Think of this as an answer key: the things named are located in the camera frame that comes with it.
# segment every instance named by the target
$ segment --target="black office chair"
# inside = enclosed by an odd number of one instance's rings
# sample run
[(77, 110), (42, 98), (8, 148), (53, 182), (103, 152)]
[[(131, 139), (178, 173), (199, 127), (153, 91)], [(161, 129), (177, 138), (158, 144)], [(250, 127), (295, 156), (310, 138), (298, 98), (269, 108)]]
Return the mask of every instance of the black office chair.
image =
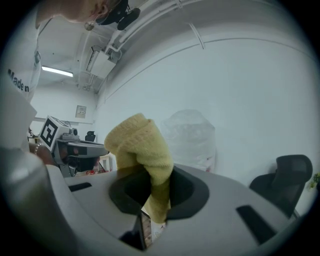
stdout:
[(306, 182), (312, 176), (312, 163), (302, 154), (278, 157), (276, 163), (275, 173), (256, 177), (249, 188), (277, 206), (290, 218)]
[(96, 139), (96, 135), (95, 135), (95, 132), (93, 130), (88, 131), (86, 133), (85, 138), (84, 138), (84, 140), (87, 141), (87, 142), (94, 142), (95, 139)]

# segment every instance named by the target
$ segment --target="clear plastic bag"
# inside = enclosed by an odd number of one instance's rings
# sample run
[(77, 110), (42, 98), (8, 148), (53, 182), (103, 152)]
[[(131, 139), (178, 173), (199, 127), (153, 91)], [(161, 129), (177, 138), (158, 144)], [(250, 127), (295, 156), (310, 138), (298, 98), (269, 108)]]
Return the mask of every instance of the clear plastic bag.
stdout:
[(175, 164), (212, 172), (216, 158), (215, 127), (198, 111), (185, 109), (161, 123)]

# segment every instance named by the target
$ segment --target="yellow cloth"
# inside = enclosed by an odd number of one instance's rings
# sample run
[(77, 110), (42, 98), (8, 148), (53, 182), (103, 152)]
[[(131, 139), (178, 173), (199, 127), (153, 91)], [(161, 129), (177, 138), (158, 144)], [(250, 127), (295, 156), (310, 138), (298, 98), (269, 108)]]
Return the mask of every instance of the yellow cloth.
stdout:
[(133, 115), (106, 136), (104, 147), (115, 155), (118, 172), (140, 164), (148, 171), (151, 195), (144, 207), (155, 223), (164, 223), (174, 162), (155, 122), (141, 113)]

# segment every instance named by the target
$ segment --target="ceiling light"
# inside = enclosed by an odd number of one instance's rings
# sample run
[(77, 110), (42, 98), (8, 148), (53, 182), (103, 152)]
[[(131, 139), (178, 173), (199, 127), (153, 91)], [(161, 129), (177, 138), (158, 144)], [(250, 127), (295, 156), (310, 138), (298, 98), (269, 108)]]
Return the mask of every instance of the ceiling light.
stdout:
[(49, 72), (65, 75), (65, 76), (72, 77), (72, 78), (74, 77), (73, 73), (67, 72), (67, 71), (63, 71), (63, 70), (59, 70), (59, 69), (56, 69), (56, 68), (52, 68), (52, 67), (48, 67), (48, 66), (42, 66), (42, 69), (44, 71), (49, 71)]

